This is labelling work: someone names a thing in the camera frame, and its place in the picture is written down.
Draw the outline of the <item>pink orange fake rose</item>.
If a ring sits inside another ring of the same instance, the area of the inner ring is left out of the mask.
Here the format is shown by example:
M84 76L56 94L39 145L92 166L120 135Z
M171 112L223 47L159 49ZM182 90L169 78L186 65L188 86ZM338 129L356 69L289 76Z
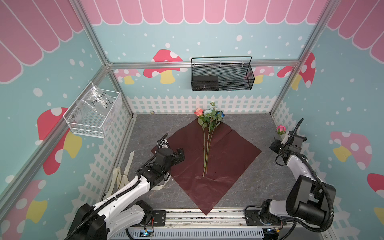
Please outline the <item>pink orange fake rose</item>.
M204 110L201 108L197 108L195 111L195 115L198 117L198 123L202 127L203 130L203 177L206 174L206 139L207 139L207 134L206 134L206 128L208 127L207 121L204 117Z

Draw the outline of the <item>dark blue fake rose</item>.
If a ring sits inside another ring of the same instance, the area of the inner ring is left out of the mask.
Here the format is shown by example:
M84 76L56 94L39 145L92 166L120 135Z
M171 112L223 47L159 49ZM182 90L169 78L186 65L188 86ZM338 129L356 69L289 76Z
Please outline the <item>dark blue fake rose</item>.
M215 115L211 116L211 121L209 122L209 134L208 134L208 143L207 143L207 153L206 153L206 168L208 167L208 161L209 161L209 152L211 147L211 141L213 138L213 134L215 129L221 124L222 119L224 118L225 114L222 111L216 112Z

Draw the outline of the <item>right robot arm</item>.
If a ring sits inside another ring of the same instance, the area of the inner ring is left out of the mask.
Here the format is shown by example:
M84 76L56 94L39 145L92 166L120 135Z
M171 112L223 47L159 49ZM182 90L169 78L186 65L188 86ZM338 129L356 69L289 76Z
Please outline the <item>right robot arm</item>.
M333 223L336 189L321 180L302 154L301 145L305 141L305 137L290 131L282 141L276 140L270 146L292 171L296 182L285 201L268 199L263 202L259 216L264 225L286 221L321 233Z

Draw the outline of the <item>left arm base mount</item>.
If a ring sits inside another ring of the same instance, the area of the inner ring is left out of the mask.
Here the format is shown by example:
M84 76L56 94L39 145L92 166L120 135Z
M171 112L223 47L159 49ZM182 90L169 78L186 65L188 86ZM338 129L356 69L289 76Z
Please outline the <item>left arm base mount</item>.
M166 214L167 212L163 210L151 210L145 212L145 215L139 225L144 227L164 227Z

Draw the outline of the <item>clear plastic bag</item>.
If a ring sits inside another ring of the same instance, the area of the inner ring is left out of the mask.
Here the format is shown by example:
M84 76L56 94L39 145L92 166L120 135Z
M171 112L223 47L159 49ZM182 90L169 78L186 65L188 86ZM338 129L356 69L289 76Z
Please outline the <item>clear plastic bag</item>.
M106 91L92 86L82 97L78 104L82 111L91 112L92 115L105 119L110 112L115 100Z

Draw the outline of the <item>cream ribbon strip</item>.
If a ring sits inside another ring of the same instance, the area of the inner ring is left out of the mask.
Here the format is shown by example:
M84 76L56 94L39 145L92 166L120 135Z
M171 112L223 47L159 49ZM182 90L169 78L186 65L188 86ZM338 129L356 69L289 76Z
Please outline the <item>cream ribbon strip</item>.
M128 163L123 172L121 172L120 167L113 169L112 181L108 191L105 193L105 196L103 197L103 200L110 197L114 193L115 189L120 190L130 182L128 178L128 173L129 173L131 164L133 162L134 154L135 154L134 151L130 153Z

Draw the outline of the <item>black box in basket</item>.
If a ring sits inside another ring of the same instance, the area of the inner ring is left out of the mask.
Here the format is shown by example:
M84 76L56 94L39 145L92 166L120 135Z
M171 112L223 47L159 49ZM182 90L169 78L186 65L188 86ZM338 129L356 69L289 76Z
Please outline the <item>black box in basket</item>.
M193 92L219 90L218 76L193 76L191 84Z

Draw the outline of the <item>light blue fake flower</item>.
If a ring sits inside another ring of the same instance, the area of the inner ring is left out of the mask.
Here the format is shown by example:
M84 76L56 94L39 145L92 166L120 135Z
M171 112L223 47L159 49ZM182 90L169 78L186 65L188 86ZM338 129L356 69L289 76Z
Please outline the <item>light blue fake flower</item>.
M216 118L217 118L218 108L215 102L211 102L210 105L211 105L211 108L209 109L209 112L206 114L206 111L205 111L204 113L204 115L209 118L209 121L207 121L208 137L207 137L206 154L205 154L205 160L204 160L203 176L205 176L208 172L210 145L213 137L213 132L217 125Z

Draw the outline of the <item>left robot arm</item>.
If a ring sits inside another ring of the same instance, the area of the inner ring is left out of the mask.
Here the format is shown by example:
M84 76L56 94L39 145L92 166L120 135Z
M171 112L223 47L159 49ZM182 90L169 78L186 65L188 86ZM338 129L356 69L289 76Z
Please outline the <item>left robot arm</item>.
M153 209L138 198L169 176L171 167L185 160L183 149L158 148L142 165L134 179L105 200L82 205L72 222L67 240L108 240L131 226L153 224Z

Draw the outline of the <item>dark red wrapping paper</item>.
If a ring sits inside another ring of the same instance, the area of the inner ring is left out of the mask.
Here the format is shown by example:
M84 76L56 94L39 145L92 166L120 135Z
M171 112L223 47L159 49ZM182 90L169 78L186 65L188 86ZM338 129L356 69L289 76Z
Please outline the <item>dark red wrapping paper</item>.
M147 199L157 209L199 208L204 213L214 208L258 205L262 134L253 124L228 117L215 131L209 160L204 167L203 131L188 116L169 116L149 123L149 137L170 135L173 148L182 148L186 160L172 168L172 180Z

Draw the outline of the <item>small pink fake rose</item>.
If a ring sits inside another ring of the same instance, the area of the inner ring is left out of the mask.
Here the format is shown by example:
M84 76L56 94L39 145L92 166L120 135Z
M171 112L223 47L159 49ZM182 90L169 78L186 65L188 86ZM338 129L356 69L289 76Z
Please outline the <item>small pink fake rose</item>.
M286 132L287 132L287 129L286 129L285 126L279 125L279 126L277 127L277 134L278 134L278 135L280 135L280 136L281 136L281 135L285 135Z

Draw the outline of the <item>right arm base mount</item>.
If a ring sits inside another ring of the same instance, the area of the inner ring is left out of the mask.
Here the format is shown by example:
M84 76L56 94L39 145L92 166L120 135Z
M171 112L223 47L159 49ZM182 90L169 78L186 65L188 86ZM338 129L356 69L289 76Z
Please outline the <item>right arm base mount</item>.
M261 207L252 205L245 207L244 216L247 226L266 226L259 214L261 209Z

